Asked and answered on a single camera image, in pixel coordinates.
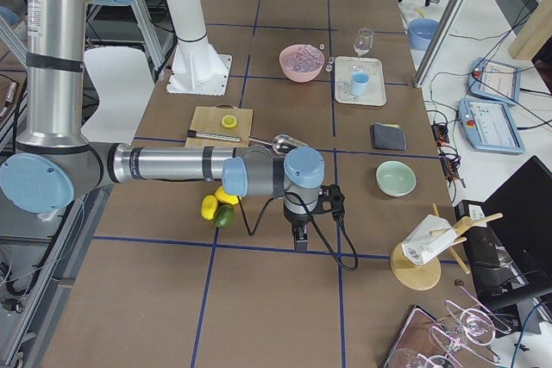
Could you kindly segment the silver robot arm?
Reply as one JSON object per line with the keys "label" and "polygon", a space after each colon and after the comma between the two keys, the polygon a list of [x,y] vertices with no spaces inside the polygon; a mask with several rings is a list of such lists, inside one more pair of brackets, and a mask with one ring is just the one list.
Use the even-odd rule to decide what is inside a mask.
{"label": "silver robot arm", "polygon": [[4,195],[20,209],[48,213],[109,183],[218,180],[230,195],[282,199],[294,247],[304,251],[322,203],[324,162],[315,149],[276,156],[259,146],[130,147],[84,137],[85,13],[94,1],[28,0],[27,124],[1,167]]}

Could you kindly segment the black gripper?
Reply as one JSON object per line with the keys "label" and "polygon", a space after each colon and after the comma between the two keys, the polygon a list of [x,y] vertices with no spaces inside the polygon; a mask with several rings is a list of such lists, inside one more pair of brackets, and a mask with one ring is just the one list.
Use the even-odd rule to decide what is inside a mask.
{"label": "black gripper", "polygon": [[292,225],[296,252],[307,251],[306,225],[311,222],[311,215],[316,213],[319,196],[319,189],[289,189],[285,193],[284,214]]}

